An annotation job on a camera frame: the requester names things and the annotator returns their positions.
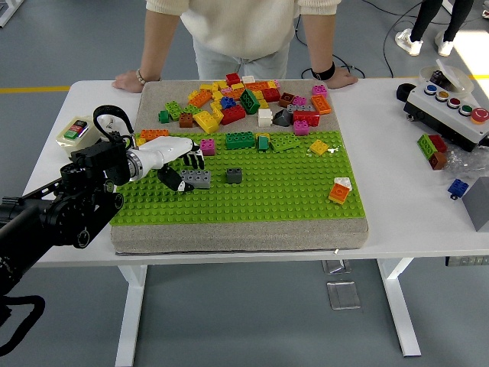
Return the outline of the person's right hand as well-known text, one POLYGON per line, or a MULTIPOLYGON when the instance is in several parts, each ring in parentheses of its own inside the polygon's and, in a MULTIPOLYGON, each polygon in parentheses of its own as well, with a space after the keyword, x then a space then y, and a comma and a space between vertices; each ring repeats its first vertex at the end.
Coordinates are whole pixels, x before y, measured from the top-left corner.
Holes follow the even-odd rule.
POLYGON ((125 73, 117 75, 115 80, 112 82, 112 87, 130 93, 140 93, 144 85, 138 79, 137 71, 129 70, 125 73))

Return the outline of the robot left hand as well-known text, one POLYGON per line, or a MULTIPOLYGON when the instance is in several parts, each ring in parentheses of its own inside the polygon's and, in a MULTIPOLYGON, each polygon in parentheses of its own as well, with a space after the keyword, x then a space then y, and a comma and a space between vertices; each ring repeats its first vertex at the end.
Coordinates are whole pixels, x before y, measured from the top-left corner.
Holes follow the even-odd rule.
POLYGON ((138 149, 127 152, 130 162, 131 179, 144 178, 150 170, 157 171, 157 178, 173 191, 189 192, 194 190, 192 184, 186 183, 181 176, 169 166, 177 158, 182 158, 185 165, 195 169, 204 169, 204 158, 200 146, 190 138, 161 136, 141 145, 138 149))

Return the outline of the person's left hand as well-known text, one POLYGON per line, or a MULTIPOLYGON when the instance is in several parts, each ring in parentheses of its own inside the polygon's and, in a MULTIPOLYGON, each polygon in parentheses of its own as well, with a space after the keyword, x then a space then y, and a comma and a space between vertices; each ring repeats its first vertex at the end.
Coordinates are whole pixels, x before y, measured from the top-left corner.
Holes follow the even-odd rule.
POLYGON ((355 84, 358 81, 356 76, 351 75, 345 68, 335 70, 331 78, 326 80, 325 84, 329 89, 341 89, 346 86, 355 84))

